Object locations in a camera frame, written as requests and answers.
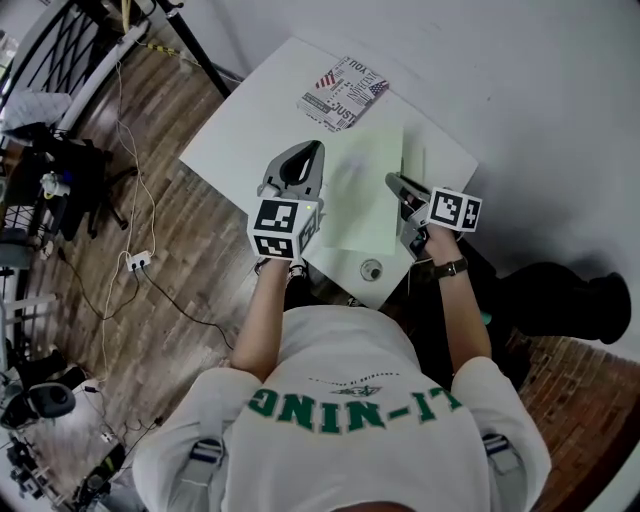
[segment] power strip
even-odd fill
[[[133,272],[134,265],[136,269],[142,266],[148,267],[149,265],[151,265],[151,253],[149,251],[142,251],[135,256],[127,258],[127,267],[129,268],[130,272]]]

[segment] table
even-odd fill
[[[268,163],[289,147],[329,133],[296,108],[296,101],[336,61],[291,38],[263,62],[218,108],[180,156],[182,162],[247,212]],[[365,62],[374,70],[375,62]],[[462,191],[478,165],[457,142],[392,91],[385,92],[356,126],[394,122],[404,127],[404,174],[427,187]],[[378,309],[413,263],[396,240],[394,255],[371,255],[319,246],[314,237],[305,259],[366,306]],[[362,262],[383,267],[376,281],[365,281]]]

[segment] white t-shirt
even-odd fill
[[[420,372],[399,326],[364,308],[285,313],[279,364],[264,384],[229,368],[203,373],[138,448],[134,478],[152,512],[185,510],[172,503],[172,489],[194,443],[212,430],[224,433],[215,478],[224,479],[221,509],[230,512],[325,512],[374,501],[488,512],[486,433],[517,450],[527,508],[550,470],[533,421],[491,360],[468,361],[449,394]]]

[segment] wristwatch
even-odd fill
[[[464,272],[469,268],[466,258],[459,259],[458,261],[450,261],[444,265],[433,267],[431,275],[436,279],[442,279],[443,277],[451,277]]]

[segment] equipment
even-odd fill
[[[424,255],[429,223],[457,232],[456,240],[464,232],[476,230],[482,199],[439,187],[429,191],[396,173],[387,174],[385,183],[400,200],[400,217],[404,221],[400,242],[414,259]]]
[[[297,260],[320,228],[324,145],[302,142],[274,158],[249,212],[247,234],[254,253]]]
[[[400,200],[400,217],[404,221],[400,242],[418,260],[429,239],[427,214],[431,194],[419,183],[400,174],[389,173],[384,181]]]
[[[19,382],[5,388],[0,426],[7,430],[24,428],[40,418],[59,418],[76,406],[71,390],[56,382],[44,382],[25,390]]]

